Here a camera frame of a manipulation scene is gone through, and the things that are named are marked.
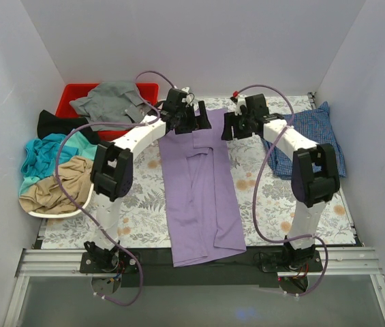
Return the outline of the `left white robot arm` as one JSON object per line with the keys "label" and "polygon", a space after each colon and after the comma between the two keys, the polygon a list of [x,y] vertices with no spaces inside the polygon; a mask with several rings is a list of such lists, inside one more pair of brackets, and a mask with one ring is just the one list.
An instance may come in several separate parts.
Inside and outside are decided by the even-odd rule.
{"label": "left white robot arm", "polygon": [[204,101],[200,100],[195,107],[194,96],[184,90],[170,89],[156,113],[158,117],[150,112],[124,136],[97,147],[91,171],[97,202],[97,232],[93,241],[84,243],[84,248],[91,263],[106,273],[118,266],[124,268],[129,260],[117,247],[117,227],[122,199],[134,181],[134,159],[170,131],[187,134],[211,128]]}

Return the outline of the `purple t shirt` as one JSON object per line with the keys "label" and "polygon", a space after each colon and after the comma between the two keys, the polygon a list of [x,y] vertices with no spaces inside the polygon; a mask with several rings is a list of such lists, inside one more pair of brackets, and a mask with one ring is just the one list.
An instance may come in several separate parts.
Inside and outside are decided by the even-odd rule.
{"label": "purple t shirt", "polygon": [[226,109],[207,112],[211,128],[159,140],[166,219],[175,267],[245,252],[240,210],[221,139]]}

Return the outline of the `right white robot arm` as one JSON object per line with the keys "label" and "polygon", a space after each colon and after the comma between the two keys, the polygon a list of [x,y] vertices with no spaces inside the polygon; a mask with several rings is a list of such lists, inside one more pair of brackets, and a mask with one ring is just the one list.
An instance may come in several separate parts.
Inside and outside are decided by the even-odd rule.
{"label": "right white robot arm", "polygon": [[292,162],[291,188],[296,199],[292,227],[279,241],[279,253],[268,265],[298,270],[315,256],[316,231],[322,212],[340,189],[335,150],[331,144],[318,144],[295,130],[292,120],[271,113],[263,94],[244,96],[233,93],[236,108],[224,114],[222,140],[260,136],[279,149]]}

